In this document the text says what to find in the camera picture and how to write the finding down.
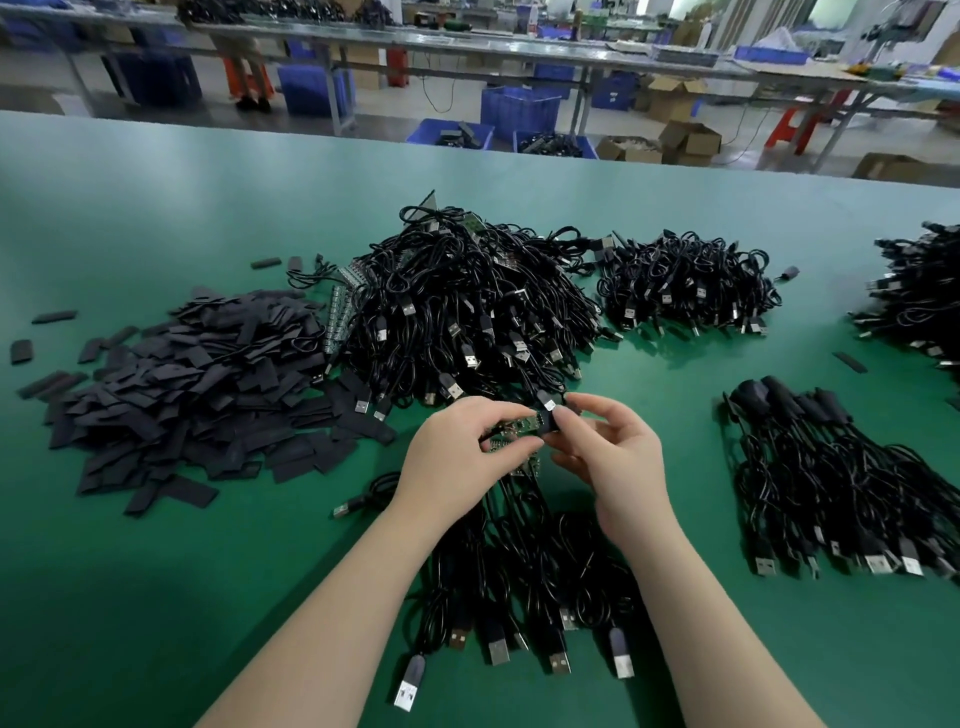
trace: right hand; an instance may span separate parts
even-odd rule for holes
[[[566,400],[604,419],[586,419],[558,406],[553,415],[561,431],[543,439],[555,450],[551,457],[557,465],[593,488],[597,520],[607,538],[624,549],[640,531],[676,525],[657,433],[618,401],[572,392]]]

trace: workbench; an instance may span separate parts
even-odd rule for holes
[[[765,249],[773,275],[800,268],[780,284],[768,337],[632,332],[599,345],[575,388],[623,400],[660,435],[681,525],[827,725],[955,723],[960,588],[830,566],[819,582],[753,575],[714,403],[765,375],[831,389],[868,435],[915,448],[960,483],[960,415],[944,402],[955,385],[919,353],[858,340],[845,316],[884,271],[873,240],[956,222],[956,190],[14,112],[0,112],[0,138],[0,328],[3,341],[31,338],[36,349],[32,363],[0,369],[0,724],[191,726],[364,531],[369,518],[333,521],[331,509],[398,468],[427,414],[395,409],[397,441],[362,442],[329,476],[219,483],[206,510],[165,499],[135,521],[121,515],[125,494],[74,496],[84,454],[48,450],[44,406],[14,389],[77,369],[90,337],[165,320],[197,284],[285,285],[282,268],[253,271],[251,260],[320,252],[346,263],[396,234],[400,208],[434,188],[442,206],[544,234],[695,230]],[[80,310],[75,321],[30,325],[66,308]],[[589,507],[587,488],[552,464],[540,482],[553,507]],[[471,637],[464,653],[428,658],[404,716],[390,702],[407,614],[376,674],[367,728],[681,725],[648,629],[628,635],[636,677],[626,682],[589,631],[568,636],[567,676],[522,652],[489,667]]]
[[[93,38],[102,35],[106,27],[140,28],[153,31],[184,30],[183,25],[176,19],[170,9],[140,10],[129,15],[112,15],[94,11],[91,6],[78,5],[71,10],[54,10],[51,8],[35,8],[20,5],[8,5],[0,2],[0,17],[15,17],[32,20],[41,27],[45,23],[56,21],[74,22],[83,25]],[[348,61],[346,48],[350,45],[366,46],[368,48],[400,49],[410,52],[437,53],[448,56],[471,55],[490,58],[498,61],[512,60],[529,63],[551,63],[572,65],[579,69],[573,81],[559,81],[555,79],[537,79],[531,76],[510,76],[499,73],[476,73],[459,69],[432,69],[416,68],[410,72],[422,76],[442,76],[448,78],[465,78],[485,81],[496,85],[563,85],[574,86],[574,108],[571,114],[569,133],[583,135],[586,133],[587,118],[590,110],[590,96],[593,89],[602,82],[605,74],[611,71],[628,71],[636,73],[657,73],[677,76],[680,78],[718,79],[726,81],[741,81],[757,84],[760,87],[780,89],[772,97],[744,98],[742,96],[725,96],[722,94],[702,94],[705,101],[734,101],[762,107],[804,108],[806,112],[801,121],[800,130],[794,134],[790,142],[791,150],[796,149],[797,139],[803,136],[803,130],[811,124],[817,123],[817,114],[829,114],[831,118],[839,119],[840,123],[833,131],[827,146],[814,160],[810,171],[816,173],[823,166],[827,156],[833,150],[840,135],[847,128],[856,113],[865,113],[877,117],[916,117],[927,119],[943,118],[939,112],[915,109],[876,109],[870,106],[879,96],[903,95],[915,90],[914,86],[906,82],[886,83],[868,81],[854,76],[848,78],[826,78],[822,76],[797,75],[796,69],[788,72],[778,72],[776,67],[771,70],[748,70],[733,62],[730,58],[722,57],[712,68],[702,66],[664,63],[655,61],[647,56],[634,53],[621,53],[608,47],[604,41],[584,40],[577,43],[532,38],[527,36],[503,36],[498,33],[449,33],[445,31],[430,31],[411,27],[390,27],[384,30],[361,28],[352,23],[299,23],[293,21],[274,21],[259,16],[249,16],[243,25],[213,25],[204,24],[195,26],[200,33],[214,33],[218,36],[256,37],[271,40],[295,38],[305,41],[315,49],[317,59],[287,59],[265,55],[268,61],[317,63],[326,71],[327,95],[330,99],[331,125],[335,135],[340,136],[344,129],[353,125],[351,111],[342,113],[338,109],[337,94],[334,91],[332,71],[338,68],[354,68],[357,70],[384,72],[381,65]],[[330,52],[333,46],[339,47],[339,59]],[[119,43],[109,43],[105,40],[87,43],[84,48],[97,53],[106,53],[108,63],[113,67],[114,76],[123,86],[123,74],[116,64],[113,52],[123,49],[129,52],[151,52],[143,48]],[[84,80],[71,57],[72,51],[62,49],[69,64],[72,77],[78,93],[92,111],[92,103]],[[167,52],[190,55],[218,55],[213,51],[198,49],[178,50],[166,49]],[[853,101],[845,107],[831,105],[836,91],[850,89],[856,91]],[[808,93],[809,98],[800,99],[798,94]],[[348,106],[352,109],[353,102],[348,96]]]

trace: blue storage bin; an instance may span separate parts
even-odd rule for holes
[[[553,40],[570,40],[573,31],[569,28],[554,28],[553,26],[538,26],[537,37],[545,37]]]
[[[290,58],[292,59],[315,59],[317,52],[310,47],[305,40],[287,38],[287,48],[290,49]]]
[[[576,73],[576,66],[572,65],[554,65],[553,63],[537,63],[534,65],[535,79],[557,79],[559,81],[573,81],[573,74]],[[562,99],[570,98],[570,89],[573,86],[541,86],[540,88],[549,90],[551,93],[557,93]]]
[[[519,154],[519,146],[525,139],[529,139],[535,133],[540,132],[514,132],[514,151]],[[580,151],[584,153],[581,157],[582,159],[597,159],[597,151],[593,149],[593,145],[590,144],[590,140],[585,136],[575,136],[577,140],[577,146],[580,147]]]
[[[157,109],[182,108],[197,103],[204,96],[197,70],[188,56],[118,53],[115,58],[120,72],[127,80],[132,100],[140,106]],[[113,87],[123,97],[123,89],[114,76],[107,57],[101,56],[101,60],[113,81]]]
[[[560,95],[552,88],[495,86],[480,94],[480,123],[510,141],[514,132],[552,132],[557,126]]]
[[[4,0],[11,5],[27,5],[32,8],[70,10],[62,0]],[[32,20],[10,18],[4,20],[11,45],[25,51],[54,52],[63,48],[71,53],[82,50],[84,37],[78,26],[67,22],[50,22],[41,28]]]
[[[636,98],[636,76],[626,71],[613,71],[593,90],[590,105],[595,109],[626,111]]]
[[[810,54],[806,51],[781,51],[777,48],[760,48],[755,45],[738,45],[733,52],[738,61],[753,61],[754,63],[789,63],[804,65]]]
[[[282,65],[276,70],[276,74],[280,78],[280,90],[287,103],[287,111],[303,116],[330,117],[326,72],[322,68],[318,65]],[[355,99],[353,72],[349,69],[333,72],[333,87],[337,94],[337,110],[341,118],[353,113],[347,103],[346,83],[350,84],[350,97]]]
[[[493,127],[489,124],[472,124],[467,122],[473,133],[481,140],[481,151],[490,149],[493,144]],[[440,132],[447,129],[460,129],[460,122],[447,119],[423,119],[412,134],[407,137],[407,144],[436,144],[440,141]]]

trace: forearm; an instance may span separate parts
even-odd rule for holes
[[[820,728],[675,522],[639,529],[624,554],[689,728]]]
[[[383,513],[198,728],[356,725],[400,604],[439,538],[432,531]]]

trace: left hand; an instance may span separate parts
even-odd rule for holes
[[[436,527],[439,537],[493,483],[543,446],[539,437],[521,437],[496,452],[480,447],[480,438],[495,425],[532,414],[522,404],[464,397],[431,415],[407,449],[389,510]]]

